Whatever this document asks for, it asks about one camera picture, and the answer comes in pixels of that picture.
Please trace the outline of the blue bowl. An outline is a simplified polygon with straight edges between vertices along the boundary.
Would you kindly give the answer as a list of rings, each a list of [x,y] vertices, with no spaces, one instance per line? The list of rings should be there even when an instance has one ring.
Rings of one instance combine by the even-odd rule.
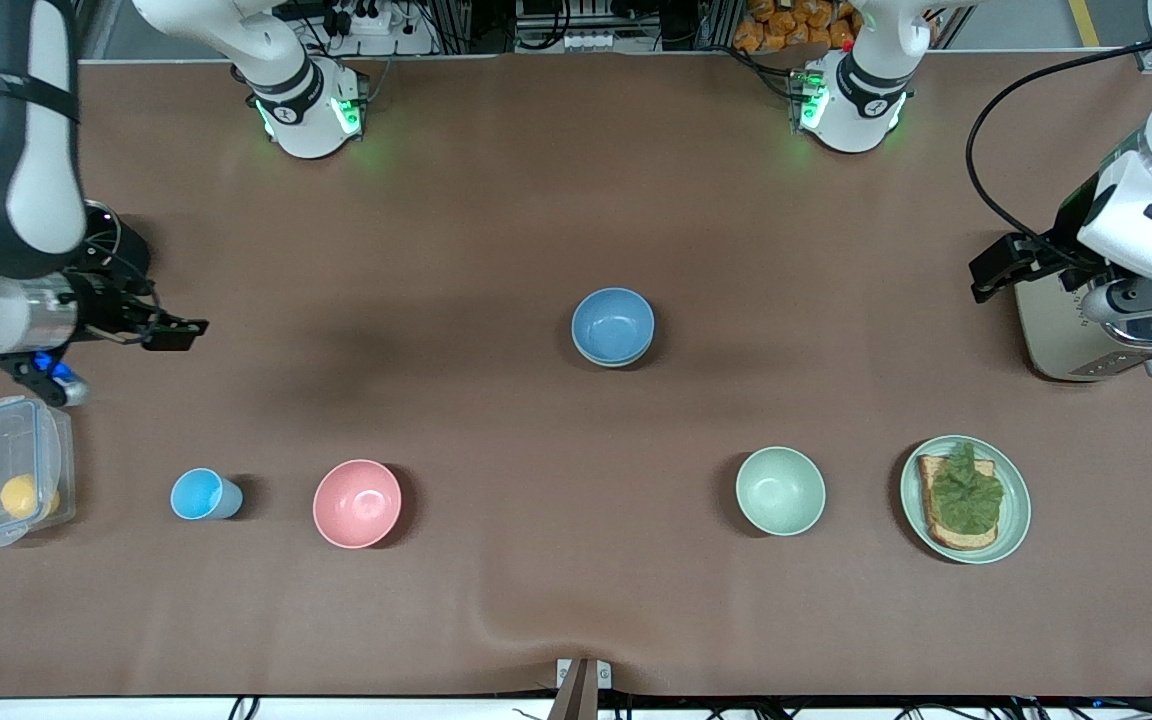
[[[655,338],[657,314],[650,302],[626,287],[590,293],[573,310],[571,338],[579,334],[637,334]]]

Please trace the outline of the green bowl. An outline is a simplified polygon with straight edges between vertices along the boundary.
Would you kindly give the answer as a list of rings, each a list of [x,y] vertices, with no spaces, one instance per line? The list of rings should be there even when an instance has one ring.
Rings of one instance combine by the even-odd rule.
[[[637,334],[579,334],[573,346],[589,363],[602,367],[626,367],[643,359],[652,348],[653,338]]]
[[[826,510],[823,471],[795,448],[772,446],[750,454],[737,470],[735,497],[742,515],[768,536],[799,536]]]

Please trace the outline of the pink bowl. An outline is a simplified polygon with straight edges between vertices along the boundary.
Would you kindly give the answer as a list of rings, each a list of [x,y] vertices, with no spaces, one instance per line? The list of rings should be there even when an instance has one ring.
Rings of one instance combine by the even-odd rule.
[[[401,510],[396,473],[367,458],[349,460],[329,470],[312,502],[317,532],[343,550],[364,550],[384,541]]]

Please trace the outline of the beige metal toaster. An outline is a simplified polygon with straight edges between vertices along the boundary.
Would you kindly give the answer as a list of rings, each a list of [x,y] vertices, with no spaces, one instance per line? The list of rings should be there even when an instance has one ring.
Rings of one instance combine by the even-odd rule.
[[[1087,286],[1064,291],[1060,273],[1016,287],[1030,363],[1055,381],[1101,382],[1142,369],[1152,378],[1152,325],[1102,325],[1082,313]]]

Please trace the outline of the glass saucepan lid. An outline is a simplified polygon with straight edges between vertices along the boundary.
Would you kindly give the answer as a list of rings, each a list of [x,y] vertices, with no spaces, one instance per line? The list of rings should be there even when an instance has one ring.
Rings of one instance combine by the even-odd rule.
[[[115,211],[104,202],[88,199],[84,200],[84,242],[93,243],[105,252],[116,253],[122,247],[123,223]]]

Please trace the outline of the light blue cup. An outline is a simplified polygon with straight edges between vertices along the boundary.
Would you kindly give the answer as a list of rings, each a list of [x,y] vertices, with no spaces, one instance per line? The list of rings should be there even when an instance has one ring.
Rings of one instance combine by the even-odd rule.
[[[180,475],[170,492],[172,511],[187,521],[233,518],[243,500],[237,483],[207,468]]]

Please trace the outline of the yellow lemon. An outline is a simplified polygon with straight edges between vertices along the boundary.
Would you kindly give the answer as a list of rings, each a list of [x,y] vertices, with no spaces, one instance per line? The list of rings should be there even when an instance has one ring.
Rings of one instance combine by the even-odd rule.
[[[59,509],[60,497],[54,491],[47,497],[46,503],[41,502],[35,475],[20,473],[3,483],[0,503],[10,520],[41,520]]]

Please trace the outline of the green lettuce leaf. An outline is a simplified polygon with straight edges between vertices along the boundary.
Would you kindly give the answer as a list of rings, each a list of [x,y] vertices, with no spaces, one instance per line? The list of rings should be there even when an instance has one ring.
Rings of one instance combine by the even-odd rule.
[[[973,444],[960,444],[950,455],[923,460],[929,480],[925,507],[937,526],[960,536],[983,536],[996,528],[1005,487],[993,462],[979,458]]]

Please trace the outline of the green plate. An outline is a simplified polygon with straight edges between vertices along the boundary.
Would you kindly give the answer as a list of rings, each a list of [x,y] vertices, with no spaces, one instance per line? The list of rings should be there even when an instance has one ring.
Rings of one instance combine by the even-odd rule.
[[[916,457],[923,454],[946,456],[960,444],[973,444],[977,456],[982,460],[990,460],[995,464],[996,478],[1005,487],[1005,500],[1001,506],[1000,525],[998,525],[998,538],[992,546],[984,550],[956,551],[938,546],[929,535],[922,507],[922,483],[918,470],[916,470]],[[1006,457],[996,447],[988,445],[982,439],[969,435],[941,435],[929,439],[916,450],[911,450],[904,468],[902,468],[899,482],[899,492],[902,510],[905,511],[905,520],[922,541],[938,553],[938,555],[960,562],[960,564],[990,564],[1011,555],[1024,541],[1030,526],[1030,497],[1026,484],[1021,478],[1020,470],[1011,464],[1011,460]]]

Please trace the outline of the toast slice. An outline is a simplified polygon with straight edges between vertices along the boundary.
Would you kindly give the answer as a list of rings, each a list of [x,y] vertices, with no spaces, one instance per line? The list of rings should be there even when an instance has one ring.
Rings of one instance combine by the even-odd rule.
[[[923,507],[923,515],[924,515],[925,524],[927,524],[929,535],[931,535],[931,538],[933,539],[933,541],[935,541],[938,544],[938,546],[941,546],[941,547],[945,547],[945,548],[948,548],[948,550],[956,550],[956,551],[984,550],[984,548],[987,548],[987,547],[992,546],[992,544],[995,543],[996,538],[998,538],[998,525],[1000,525],[1001,514],[1000,514],[1000,518],[998,518],[996,528],[993,529],[993,530],[990,530],[990,532],[987,535],[983,535],[983,536],[960,536],[957,533],[952,533],[950,530],[946,530],[946,529],[942,529],[941,526],[937,526],[933,523],[933,521],[931,520],[931,511],[929,511],[927,507],[925,507],[925,501],[927,501],[927,497],[929,497],[929,493],[927,493],[927,491],[929,491],[929,480],[927,480],[927,478],[925,478],[925,467],[924,467],[924,460],[923,460],[923,457],[925,457],[925,456],[932,456],[932,455],[923,454],[923,455],[919,455],[918,457],[916,457],[916,470],[918,470],[919,479],[920,479],[920,483],[922,483],[922,507]]]

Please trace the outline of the orange snack bag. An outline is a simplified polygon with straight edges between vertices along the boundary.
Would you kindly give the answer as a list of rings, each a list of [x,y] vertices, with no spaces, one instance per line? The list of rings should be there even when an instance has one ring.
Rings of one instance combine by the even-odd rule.
[[[803,44],[851,50],[864,26],[849,0],[745,0],[745,15],[733,32],[733,46],[746,53],[772,53]]]

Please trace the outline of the white power strip with plugs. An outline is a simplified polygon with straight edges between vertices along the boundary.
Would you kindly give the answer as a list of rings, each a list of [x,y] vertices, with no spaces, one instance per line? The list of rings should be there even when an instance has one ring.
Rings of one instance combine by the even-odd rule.
[[[429,9],[416,0],[339,0],[333,22],[333,55],[431,56],[442,51]]]

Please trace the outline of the long white power strip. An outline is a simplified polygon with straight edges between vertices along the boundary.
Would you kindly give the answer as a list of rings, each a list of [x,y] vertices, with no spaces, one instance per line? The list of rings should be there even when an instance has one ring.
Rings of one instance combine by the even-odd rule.
[[[627,29],[582,29],[568,32],[561,41],[563,53],[654,53],[657,37]]]

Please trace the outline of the metal table edge bracket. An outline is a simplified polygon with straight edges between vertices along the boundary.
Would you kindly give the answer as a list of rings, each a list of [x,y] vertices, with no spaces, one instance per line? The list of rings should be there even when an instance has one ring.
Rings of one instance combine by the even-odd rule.
[[[612,666],[598,659],[561,659],[547,720],[599,720],[600,692],[613,688]]]

